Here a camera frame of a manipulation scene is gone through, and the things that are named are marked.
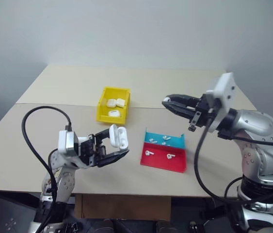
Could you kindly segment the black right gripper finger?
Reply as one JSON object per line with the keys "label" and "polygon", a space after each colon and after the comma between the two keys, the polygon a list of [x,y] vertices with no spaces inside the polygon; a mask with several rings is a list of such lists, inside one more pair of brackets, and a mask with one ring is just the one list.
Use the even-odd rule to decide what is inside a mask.
{"label": "black right gripper finger", "polygon": [[195,115],[195,110],[190,110],[185,105],[175,101],[163,101],[162,105],[173,114],[186,119],[192,119]]}
{"label": "black right gripper finger", "polygon": [[192,97],[192,96],[188,96],[188,95],[171,94],[171,95],[167,95],[164,98],[164,101],[179,103],[184,105],[185,107],[195,107],[197,103],[200,101],[200,99]]}

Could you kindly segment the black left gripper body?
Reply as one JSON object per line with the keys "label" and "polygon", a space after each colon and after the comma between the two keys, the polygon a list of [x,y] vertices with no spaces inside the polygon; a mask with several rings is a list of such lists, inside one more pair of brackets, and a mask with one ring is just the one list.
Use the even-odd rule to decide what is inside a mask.
{"label": "black left gripper body", "polygon": [[97,147],[95,144],[95,134],[88,135],[87,139],[80,143],[78,168],[97,167],[99,159],[106,156],[106,147]]}

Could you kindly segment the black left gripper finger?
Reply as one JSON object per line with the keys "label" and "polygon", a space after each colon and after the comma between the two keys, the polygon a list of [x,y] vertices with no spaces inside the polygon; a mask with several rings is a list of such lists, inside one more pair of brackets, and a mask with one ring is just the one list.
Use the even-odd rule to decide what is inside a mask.
{"label": "black left gripper finger", "polygon": [[123,157],[125,157],[128,152],[129,149],[125,149],[107,154],[104,158],[98,160],[97,167],[104,167],[113,164],[118,160],[122,159]]}
{"label": "black left gripper finger", "polygon": [[106,138],[110,138],[109,129],[105,129],[95,134],[95,144],[97,147],[102,145],[102,141]]}

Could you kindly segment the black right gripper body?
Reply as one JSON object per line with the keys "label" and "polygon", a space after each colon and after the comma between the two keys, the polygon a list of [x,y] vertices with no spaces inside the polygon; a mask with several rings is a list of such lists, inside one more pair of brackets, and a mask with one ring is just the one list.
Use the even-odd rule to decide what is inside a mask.
{"label": "black right gripper body", "polygon": [[194,114],[190,120],[188,130],[194,132],[196,127],[205,126],[208,119],[214,120],[218,112],[218,101],[207,95],[202,95],[190,107],[194,109]]}

